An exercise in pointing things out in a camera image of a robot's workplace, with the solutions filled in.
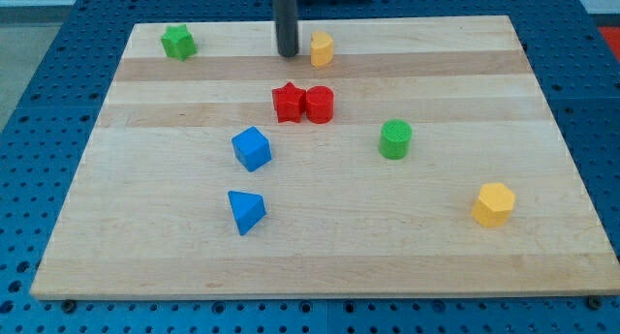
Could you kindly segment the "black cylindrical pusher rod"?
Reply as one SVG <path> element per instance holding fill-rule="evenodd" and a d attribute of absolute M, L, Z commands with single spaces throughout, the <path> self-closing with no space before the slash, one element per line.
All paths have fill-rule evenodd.
<path fill-rule="evenodd" d="M 278 53 L 295 57 L 299 50 L 296 0 L 272 0 L 272 11 Z"/>

